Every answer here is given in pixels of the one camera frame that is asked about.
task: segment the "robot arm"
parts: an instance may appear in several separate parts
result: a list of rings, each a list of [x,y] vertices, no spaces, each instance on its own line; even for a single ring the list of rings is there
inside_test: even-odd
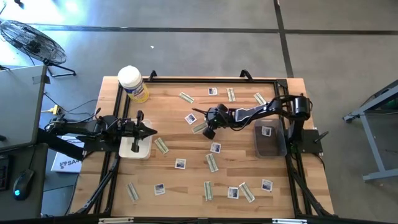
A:
[[[284,110],[286,103],[292,104],[292,111]],[[225,105],[219,104],[215,108],[210,108],[207,112],[196,108],[193,108],[193,110],[205,115],[208,127],[203,131],[203,134],[208,139],[214,138],[214,130],[218,128],[231,128],[234,131],[240,131],[255,119],[277,114],[293,121],[289,128],[289,140],[301,141],[304,121],[311,116],[311,104],[310,99],[301,94],[300,96],[277,96],[266,105],[250,109],[228,109]]]
[[[137,112],[137,121],[120,119],[112,115],[99,116],[92,121],[70,122],[63,117],[55,118],[46,125],[46,132],[54,135],[81,134],[76,138],[85,143],[86,151],[118,152],[122,137],[133,137],[131,146],[133,152],[139,151],[138,142],[144,138],[157,134],[157,131],[148,128],[142,120],[144,113]]]

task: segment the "small card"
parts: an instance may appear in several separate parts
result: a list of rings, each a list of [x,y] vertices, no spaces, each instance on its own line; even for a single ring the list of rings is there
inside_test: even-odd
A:
[[[274,184],[274,183],[272,183],[272,181],[263,179],[262,183],[261,183],[261,190],[266,190],[268,192],[271,192],[272,191],[272,184]]]
[[[270,136],[271,136],[271,131],[272,131],[272,128],[270,128],[270,127],[265,127],[265,126],[263,126],[263,127],[261,128],[261,134],[262,134],[263,136],[270,137]]]
[[[209,96],[217,95],[217,88],[209,88]]]
[[[211,143],[210,152],[220,153],[221,152],[221,144],[220,143]]]
[[[193,124],[197,118],[193,114],[189,114],[185,117],[185,120],[188,122],[188,124]]]
[[[166,189],[164,187],[164,184],[157,184],[155,185],[155,195],[162,195],[166,193]]]
[[[186,159],[175,159],[175,166],[176,169],[185,169],[185,164],[187,163]]]
[[[237,187],[228,187],[228,198],[239,199],[239,189]]]

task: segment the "fan stand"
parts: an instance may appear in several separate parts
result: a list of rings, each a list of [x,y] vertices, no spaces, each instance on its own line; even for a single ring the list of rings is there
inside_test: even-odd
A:
[[[60,66],[60,65],[56,65],[56,64],[54,64],[54,63],[51,63],[51,62],[50,62],[49,60],[47,60],[47,59],[44,59],[44,60],[43,60],[43,63],[44,63],[44,65],[47,66],[47,70],[49,71],[51,77],[65,77],[65,76],[70,76],[70,75],[73,75],[73,76],[76,75],[76,72],[75,72],[74,70],[69,69],[69,68],[65,68],[65,67]],[[63,73],[63,74],[54,75],[54,74],[51,72],[49,66],[55,66],[55,67],[58,67],[58,68],[62,68],[62,69],[64,69],[64,70],[70,71],[71,73]]]

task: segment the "metal bracket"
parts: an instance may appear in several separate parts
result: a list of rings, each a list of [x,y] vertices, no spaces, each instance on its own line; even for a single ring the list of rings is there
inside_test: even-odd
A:
[[[318,130],[304,129],[303,136],[303,141],[297,143],[298,153],[323,153],[322,144],[318,141],[320,138]]]
[[[242,72],[239,75],[239,77],[240,78],[247,77],[249,82],[254,82],[253,77],[250,75],[250,73],[246,69],[242,70]]]
[[[209,224],[209,219],[208,218],[198,218],[197,224]]]
[[[156,77],[156,76],[157,76],[156,71],[153,70],[153,71],[150,73],[150,76],[149,76],[149,78],[148,78],[148,82],[151,82],[152,79],[153,79],[154,77]]]
[[[287,88],[287,80],[286,79],[277,79],[276,82],[284,88]]]
[[[277,224],[307,224],[307,220],[296,220],[290,218],[273,218],[272,223]]]
[[[134,217],[100,218],[98,223],[102,223],[102,224],[134,223]]]

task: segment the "keyboard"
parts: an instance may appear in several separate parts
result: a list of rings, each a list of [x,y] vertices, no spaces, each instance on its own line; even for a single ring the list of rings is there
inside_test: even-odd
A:
[[[0,156],[0,191],[8,190],[10,176],[10,156]]]

